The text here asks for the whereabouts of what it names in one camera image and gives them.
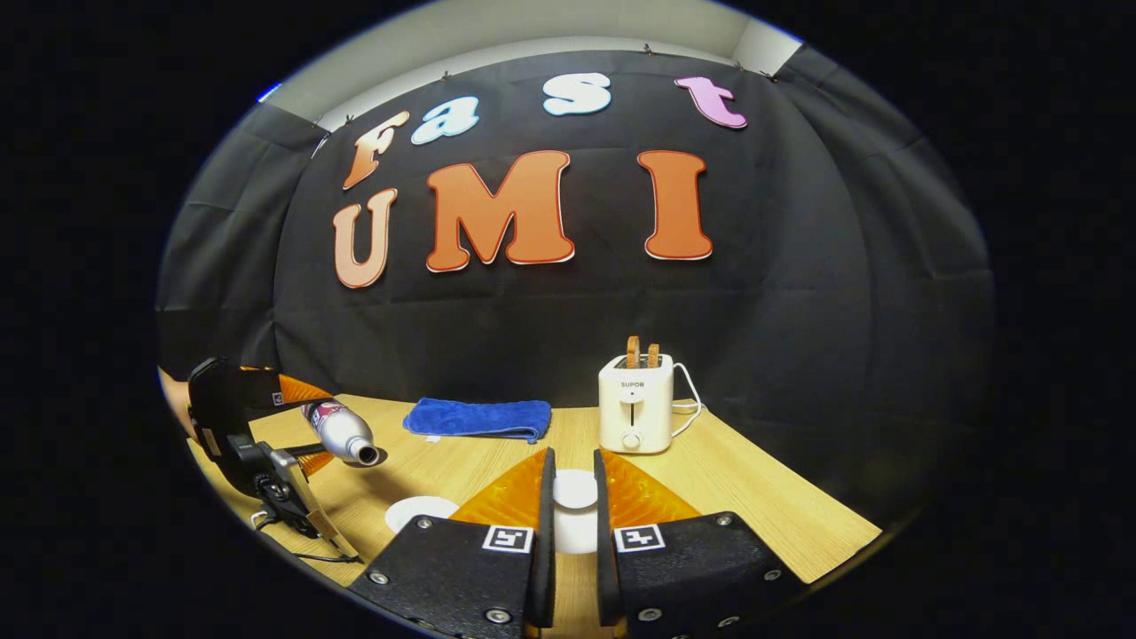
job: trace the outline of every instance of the blue cloth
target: blue cloth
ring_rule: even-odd
[[[548,401],[463,404],[424,397],[402,425],[415,434],[503,437],[536,443],[548,432],[551,418]]]

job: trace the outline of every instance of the screw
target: screw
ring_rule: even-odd
[[[492,621],[493,623],[509,623],[512,621],[512,615],[501,608],[490,608],[485,611],[485,619]]]

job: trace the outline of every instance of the orange letter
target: orange letter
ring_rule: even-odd
[[[654,234],[644,248],[658,259],[710,257],[713,243],[702,233],[699,215],[699,173],[702,158],[678,151],[645,151],[638,163],[654,184]]]
[[[367,200],[370,210],[370,257],[360,264],[354,258],[354,221],[362,210],[351,205],[335,214],[335,275],[344,287],[361,289],[378,280],[386,267],[386,225],[391,216],[391,202],[399,196],[396,189],[379,191]]]
[[[568,153],[534,151],[512,163],[496,194],[468,164],[456,164],[431,174],[426,183],[437,196],[434,252],[426,268],[435,273],[460,271],[469,264],[469,251],[458,242],[458,226],[484,264],[496,258],[509,222],[512,242],[504,249],[513,264],[566,262],[576,246],[565,236],[560,222],[560,173]]]
[[[410,119],[410,111],[402,111],[391,119],[364,133],[356,140],[356,159],[351,163],[351,175],[343,182],[343,190],[359,183],[378,168],[376,155],[383,155],[394,140],[394,126],[402,126]]]

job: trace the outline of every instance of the wooden table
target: wooden table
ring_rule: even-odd
[[[459,506],[478,490],[543,447],[556,450],[557,467],[592,470],[599,446],[598,408],[552,410],[548,434],[536,445],[524,440],[444,437],[428,442],[402,428],[414,404],[341,395],[340,401],[362,416],[375,445],[390,458],[373,468],[351,468],[332,462],[311,478],[311,491],[332,522],[370,563],[394,538],[384,515],[407,497],[432,495]],[[687,415],[675,415],[675,428]],[[317,438],[299,409],[252,422],[257,441],[273,448],[314,443]],[[234,490],[204,451],[187,440],[202,472],[245,522],[259,501]],[[657,455],[628,455],[628,460],[661,481],[702,514],[733,511],[768,543],[805,583],[841,566],[880,529],[828,497],[774,459],[709,410],[679,434],[670,449]],[[294,553],[333,554],[324,540],[308,539],[283,524],[264,531]],[[346,586],[364,564],[310,562],[312,567]],[[550,639],[610,638],[600,628],[596,609],[595,555],[557,554],[554,626]]]

